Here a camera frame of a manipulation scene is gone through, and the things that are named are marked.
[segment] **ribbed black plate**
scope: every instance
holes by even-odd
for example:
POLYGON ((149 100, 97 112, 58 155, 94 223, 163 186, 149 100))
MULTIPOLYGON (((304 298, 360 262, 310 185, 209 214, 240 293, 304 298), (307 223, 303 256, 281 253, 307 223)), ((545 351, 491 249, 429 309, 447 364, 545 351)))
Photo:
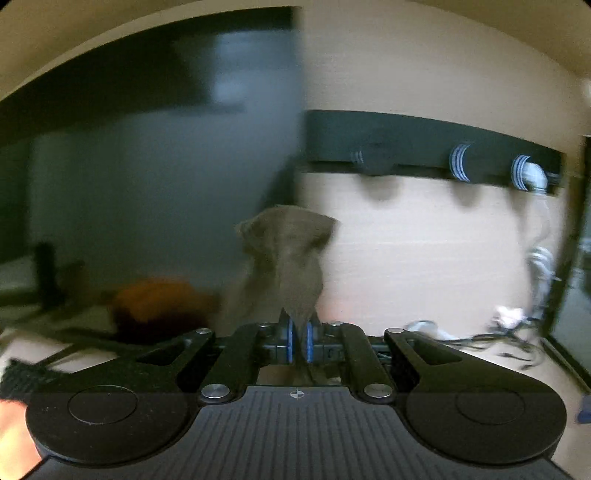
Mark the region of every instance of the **ribbed black plate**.
POLYGON ((49 459, 28 480, 565 480, 549 460, 511 468, 456 463, 428 450, 389 406, 345 387, 248 387, 203 408, 185 436, 143 462, 87 469, 49 459))

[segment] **black metal bracket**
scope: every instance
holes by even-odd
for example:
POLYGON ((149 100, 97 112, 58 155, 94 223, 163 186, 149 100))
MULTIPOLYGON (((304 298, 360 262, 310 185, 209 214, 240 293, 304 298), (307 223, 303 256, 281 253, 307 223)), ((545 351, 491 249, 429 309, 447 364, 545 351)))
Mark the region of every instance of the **black metal bracket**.
POLYGON ((542 167, 547 191, 554 194, 562 154, 521 138, 393 113, 306 113, 306 160, 312 172, 457 179, 506 187, 514 185, 512 169, 523 156, 542 167))

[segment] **beige wall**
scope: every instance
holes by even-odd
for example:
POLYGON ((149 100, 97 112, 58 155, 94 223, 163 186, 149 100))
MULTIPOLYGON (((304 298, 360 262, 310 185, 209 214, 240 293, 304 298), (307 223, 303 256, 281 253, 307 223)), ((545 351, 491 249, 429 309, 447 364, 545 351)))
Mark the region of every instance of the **beige wall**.
POLYGON ((410 0, 497 28, 591 77, 591 9, 582 0, 410 0))
MULTIPOLYGON (((545 55, 490 27, 402 0, 297 3, 309 108, 474 125, 565 152, 569 170, 579 170, 581 135, 589 127, 579 80, 545 55)), ((165 22, 285 4, 202 0, 174 7, 81 44, 40 72, 165 22)), ((4 73, 0 95, 25 80, 26 71, 4 73)), ((325 319, 353 320, 379 333, 429 318, 462 334, 482 330, 497 304, 527 303, 523 252, 538 219, 525 194, 446 181, 309 174, 301 198, 341 221, 324 262, 325 319)), ((548 245, 555 249, 566 217, 564 191, 548 202, 554 225, 548 245)))

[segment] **round black disc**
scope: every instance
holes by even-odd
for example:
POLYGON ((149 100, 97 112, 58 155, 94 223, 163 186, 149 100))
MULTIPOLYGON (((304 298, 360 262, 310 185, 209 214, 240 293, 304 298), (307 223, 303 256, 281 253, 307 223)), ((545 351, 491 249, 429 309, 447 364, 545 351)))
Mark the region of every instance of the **round black disc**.
POLYGON ((500 385, 456 391, 416 391, 407 419, 433 449, 470 463, 509 465, 551 450, 562 435, 566 411, 554 392, 500 385))
POLYGON ((189 415, 185 395, 157 385, 160 380, 148 372, 128 373, 124 385, 73 374, 32 395, 27 427, 40 452, 84 465, 115 465, 147 457, 173 440, 189 415), (158 388, 146 391, 150 380, 158 388))
POLYGON ((350 152, 357 170, 367 176, 393 175, 408 150, 406 140, 397 132, 384 129, 371 131, 350 152))

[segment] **black brush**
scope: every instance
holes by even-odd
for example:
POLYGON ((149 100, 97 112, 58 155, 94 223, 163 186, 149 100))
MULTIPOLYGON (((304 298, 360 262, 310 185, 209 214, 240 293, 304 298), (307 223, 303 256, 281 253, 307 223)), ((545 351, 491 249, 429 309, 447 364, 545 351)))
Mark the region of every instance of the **black brush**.
POLYGON ((78 345, 70 345, 36 364, 10 360, 0 382, 0 399, 17 400, 28 404, 31 394, 40 386, 67 375, 51 370, 48 366, 82 348, 78 345))

